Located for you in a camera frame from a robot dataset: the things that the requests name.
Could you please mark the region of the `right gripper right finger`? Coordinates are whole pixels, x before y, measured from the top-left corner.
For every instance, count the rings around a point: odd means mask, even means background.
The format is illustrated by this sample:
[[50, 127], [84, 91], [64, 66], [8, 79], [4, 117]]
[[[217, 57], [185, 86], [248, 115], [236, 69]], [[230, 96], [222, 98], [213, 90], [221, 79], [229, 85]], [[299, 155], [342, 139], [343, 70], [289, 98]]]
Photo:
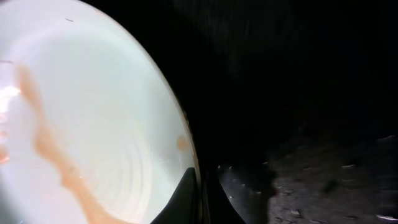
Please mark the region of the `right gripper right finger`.
[[216, 174], [207, 175], [202, 192], [204, 223], [245, 224], [229, 202]]

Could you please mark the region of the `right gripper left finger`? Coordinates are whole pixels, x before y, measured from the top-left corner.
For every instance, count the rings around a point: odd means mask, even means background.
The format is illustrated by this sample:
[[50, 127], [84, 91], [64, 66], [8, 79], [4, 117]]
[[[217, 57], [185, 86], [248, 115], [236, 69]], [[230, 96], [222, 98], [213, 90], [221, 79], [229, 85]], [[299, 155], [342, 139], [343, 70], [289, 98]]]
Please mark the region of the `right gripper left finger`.
[[196, 224], [198, 187], [195, 169], [188, 168], [168, 204], [151, 224]]

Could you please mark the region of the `light blue plate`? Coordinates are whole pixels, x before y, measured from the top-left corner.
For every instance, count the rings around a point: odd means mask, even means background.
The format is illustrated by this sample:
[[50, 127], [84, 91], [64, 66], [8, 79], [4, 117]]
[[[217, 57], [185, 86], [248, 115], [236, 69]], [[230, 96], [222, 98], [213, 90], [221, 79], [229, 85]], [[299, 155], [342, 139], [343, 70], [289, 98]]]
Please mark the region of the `light blue plate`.
[[1, 2], [2, 223], [151, 223], [198, 164], [142, 45], [82, 1]]

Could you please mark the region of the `green and orange sponge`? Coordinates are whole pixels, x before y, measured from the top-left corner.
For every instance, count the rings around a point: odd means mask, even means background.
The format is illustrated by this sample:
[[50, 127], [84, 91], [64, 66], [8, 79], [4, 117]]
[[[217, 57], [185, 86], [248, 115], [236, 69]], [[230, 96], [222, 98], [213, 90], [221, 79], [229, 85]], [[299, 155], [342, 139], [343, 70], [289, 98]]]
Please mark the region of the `green and orange sponge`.
[[14, 86], [5, 86], [1, 88], [1, 164], [9, 160], [6, 146], [9, 135], [9, 103], [15, 96], [19, 95], [20, 92], [20, 89]]

